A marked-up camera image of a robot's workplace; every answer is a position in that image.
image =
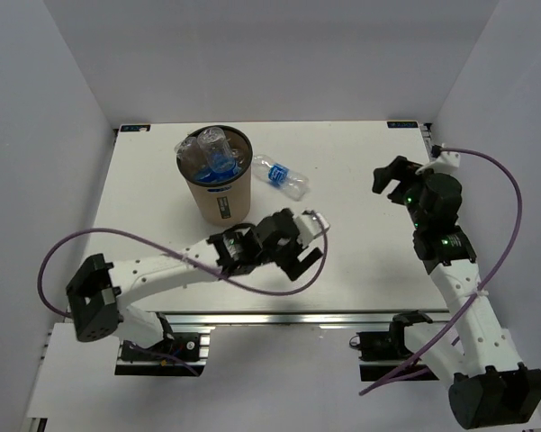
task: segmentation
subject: trash bin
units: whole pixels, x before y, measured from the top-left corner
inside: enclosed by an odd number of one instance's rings
[[[188,136],[198,137],[200,132],[211,127],[214,125],[196,130]],[[213,225],[229,227],[242,222],[250,212],[252,145],[248,137],[238,129],[223,125],[215,127],[224,131],[230,148],[242,155],[240,171],[235,176],[219,183],[197,181],[196,175],[204,164],[195,162],[203,160],[205,163],[205,157],[197,147],[191,150],[195,152],[194,157],[190,157],[194,163],[187,163],[186,159],[180,157],[176,158],[176,163],[202,216]]]

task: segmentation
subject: wall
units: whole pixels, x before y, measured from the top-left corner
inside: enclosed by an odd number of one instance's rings
[[[50,245],[88,225],[112,130],[41,0],[0,0],[0,432],[17,431],[54,317],[36,274]],[[60,252],[48,296],[63,307]]]
[[[497,0],[45,0],[121,122],[437,114]]]
[[[491,282],[491,300],[526,365],[541,368],[541,1],[503,0],[436,118],[436,137],[503,162],[524,194],[514,251]],[[464,157],[464,225],[482,272],[508,241],[516,199],[502,173]]]

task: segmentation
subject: white table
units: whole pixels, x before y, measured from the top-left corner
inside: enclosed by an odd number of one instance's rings
[[[302,202],[293,202],[252,179],[247,221],[257,223],[283,207],[322,212],[331,224],[325,271],[311,289],[289,298],[259,296],[225,283],[210,283],[149,297],[138,303],[140,307],[166,312],[446,308],[412,249],[413,227],[406,209],[371,192],[373,170],[396,156],[428,160],[419,129],[389,129],[386,121],[226,124],[246,133],[255,153],[267,154],[310,178],[311,192]],[[219,232],[220,228],[202,219],[176,168],[175,144],[205,125],[152,124],[149,131],[120,132],[95,226],[131,231],[177,249]],[[91,237],[86,256],[100,252],[106,260],[157,253],[127,239],[98,234]],[[293,287],[273,265],[257,269],[243,280],[277,291]]]

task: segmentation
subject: blue bottle label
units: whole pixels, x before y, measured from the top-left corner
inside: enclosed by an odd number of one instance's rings
[[[280,164],[276,164],[268,171],[268,178],[271,182],[281,185],[286,181],[288,176],[288,168]]]

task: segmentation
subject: plastic bottle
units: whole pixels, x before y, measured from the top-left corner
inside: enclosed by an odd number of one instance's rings
[[[237,174],[238,165],[221,128],[208,128],[198,135],[198,145],[211,170],[219,175]]]
[[[310,188],[308,177],[276,164],[266,155],[256,155],[252,159],[252,173],[260,180],[269,182],[295,201],[300,201]]]

